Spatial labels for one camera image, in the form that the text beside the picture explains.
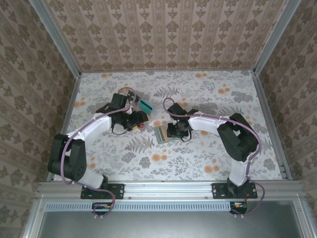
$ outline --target vent grille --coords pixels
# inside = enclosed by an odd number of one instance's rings
[[[46,212],[92,211],[92,202],[47,202]],[[230,211],[230,202],[116,202],[113,211]]]

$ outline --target table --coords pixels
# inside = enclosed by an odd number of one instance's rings
[[[188,111],[194,108],[218,116],[241,113],[263,144],[261,153],[251,163],[250,177],[282,179],[251,74],[239,70],[82,74],[68,132],[110,102],[113,93],[128,86],[154,105],[151,124],[146,124],[143,131],[124,135],[103,132],[86,146],[89,168],[109,180],[226,180],[231,158],[218,136],[193,131],[189,142],[157,144],[153,126],[170,122],[162,102],[165,97],[172,97]]]

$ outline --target damask wallpaper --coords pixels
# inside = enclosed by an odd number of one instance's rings
[[[253,68],[286,0],[44,0],[82,72]]]
[[[19,237],[74,84],[27,0],[0,1],[0,237]]]
[[[260,77],[292,175],[317,217],[317,1],[301,1]]]

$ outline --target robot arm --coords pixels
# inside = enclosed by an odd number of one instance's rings
[[[116,124],[121,125],[127,131],[131,131],[134,127],[148,120],[145,112],[132,111],[132,106],[129,106],[126,111],[120,111],[125,108],[127,99],[127,96],[114,94],[111,103],[97,110],[96,114],[80,128],[67,135],[56,135],[53,139],[50,154],[49,171],[61,175],[60,167],[63,150],[67,141],[73,137],[64,157],[63,171],[65,178],[92,188],[106,189],[108,185],[107,177],[87,167],[86,145],[93,143],[104,131],[113,130]]]
[[[171,116],[174,123],[168,124],[167,136],[169,137],[186,137],[191,130],[204,130],[220,136],[227,153],[232,158],[228,189],[233,195],[238,193],[239,187],[248,182],[249,158],[258,146],[258,141],[252,133],[232,122],[201,116],[202,113],[198,110],[186,112],[177,103],[174,103],[168,111],[175,115],[191,115],[181,118]],[[235,113],[230,117],[222,118],[242,123],[251,129],[241,114]]]

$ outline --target green object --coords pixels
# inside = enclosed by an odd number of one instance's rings
[[[146,114],[151,115],[151,112],[153,110],[153,106],[149,104],[147,101],[141,99],[139,102],[139,108],[144,111]]]
[[[179,138],[176,137],[167,137],[167,125],[154,127],[154,132],[159,145],[179,140]]]

